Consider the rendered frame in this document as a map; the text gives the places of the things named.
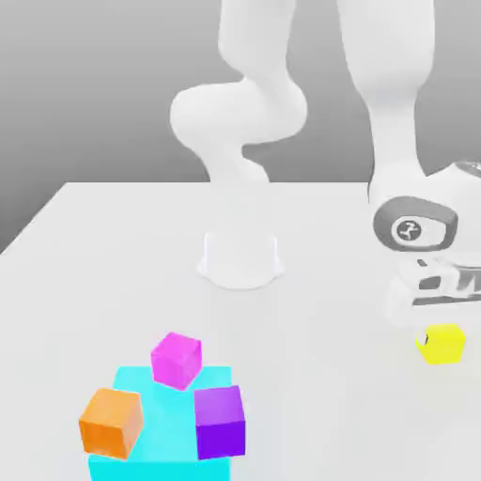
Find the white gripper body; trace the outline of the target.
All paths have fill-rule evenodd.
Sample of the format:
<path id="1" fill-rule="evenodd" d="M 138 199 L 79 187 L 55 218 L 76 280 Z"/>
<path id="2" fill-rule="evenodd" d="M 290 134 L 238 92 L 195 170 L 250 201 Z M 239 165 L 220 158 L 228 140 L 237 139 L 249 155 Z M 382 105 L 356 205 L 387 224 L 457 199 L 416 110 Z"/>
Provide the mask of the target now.
<path id="1" fill-rule="evenodd" d="M 386 294 L 386 317 L 396 326 L 421 327 L 458 322 L 455 306 L 474 304 L 481 308 L 481 290 L 444 293 L 438 288 L 410 287 L 396 277 Z"/>

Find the large cyan box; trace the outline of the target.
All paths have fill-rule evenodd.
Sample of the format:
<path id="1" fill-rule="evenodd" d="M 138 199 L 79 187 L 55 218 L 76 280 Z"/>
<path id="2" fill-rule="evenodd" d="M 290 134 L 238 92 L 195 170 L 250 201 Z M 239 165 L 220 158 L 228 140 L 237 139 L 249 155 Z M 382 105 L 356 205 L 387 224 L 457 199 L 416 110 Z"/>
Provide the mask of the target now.
<path id="1" fill-rule="evenodd" d="M 230 481 L 230 460 L 197 458 L 194 390 L 231 384 L 227 366 L 207 366 L 185 391 L 155 382 L 149 366 L 122 366 L 113 387 L 140 395 L 144 425 L 126 460 L 91 455 L 91 481 Z"/>

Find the small yellow cube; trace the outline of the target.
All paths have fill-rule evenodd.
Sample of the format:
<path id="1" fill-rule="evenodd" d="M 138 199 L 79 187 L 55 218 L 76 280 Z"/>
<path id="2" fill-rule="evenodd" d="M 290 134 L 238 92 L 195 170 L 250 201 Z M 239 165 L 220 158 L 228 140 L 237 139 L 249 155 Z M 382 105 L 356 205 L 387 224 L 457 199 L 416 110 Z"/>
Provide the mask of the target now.
<path id="1" fill-rule="evenodd" d="M 415 337 L 415 345 L 428 365 L 461 362 L 466 334 L 457 324 L 429 325 Z"/>

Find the small magenta cube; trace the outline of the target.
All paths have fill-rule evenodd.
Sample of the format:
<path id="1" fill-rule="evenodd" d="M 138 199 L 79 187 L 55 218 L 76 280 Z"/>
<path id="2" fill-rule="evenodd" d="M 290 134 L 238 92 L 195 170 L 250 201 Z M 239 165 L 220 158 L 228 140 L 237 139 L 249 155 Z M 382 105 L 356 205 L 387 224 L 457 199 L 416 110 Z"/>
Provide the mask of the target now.
<path id="1" fill-rule="evenodd" d="M 170 332 L 152 350 L 150 361 L 155 382 L 185 391 L 202 369 L 202 343 Z"/>

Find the small orange cube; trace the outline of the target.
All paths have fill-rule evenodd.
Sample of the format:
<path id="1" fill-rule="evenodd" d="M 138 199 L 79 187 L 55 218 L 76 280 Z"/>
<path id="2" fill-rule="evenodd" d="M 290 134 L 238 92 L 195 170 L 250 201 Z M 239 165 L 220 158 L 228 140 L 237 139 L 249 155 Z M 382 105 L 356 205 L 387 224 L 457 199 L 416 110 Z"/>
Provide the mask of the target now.
<path id="1" fill-rule="evenodd" d="M 100 388 L 79 418 L 88 454 L 127 460 L 143 429 L 141 396 L 135 392 Z"/>

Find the small purple cube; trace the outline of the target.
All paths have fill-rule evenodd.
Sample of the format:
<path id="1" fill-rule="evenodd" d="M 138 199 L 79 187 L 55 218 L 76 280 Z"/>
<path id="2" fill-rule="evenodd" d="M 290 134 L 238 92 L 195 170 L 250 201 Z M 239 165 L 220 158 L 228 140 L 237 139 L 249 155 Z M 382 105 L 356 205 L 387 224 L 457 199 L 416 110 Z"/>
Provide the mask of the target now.
<path id="1" fill-rule="evenodd" d="M 246 418 L 239 385 L 194 391 L 197 457 L 244 456 Z"/>

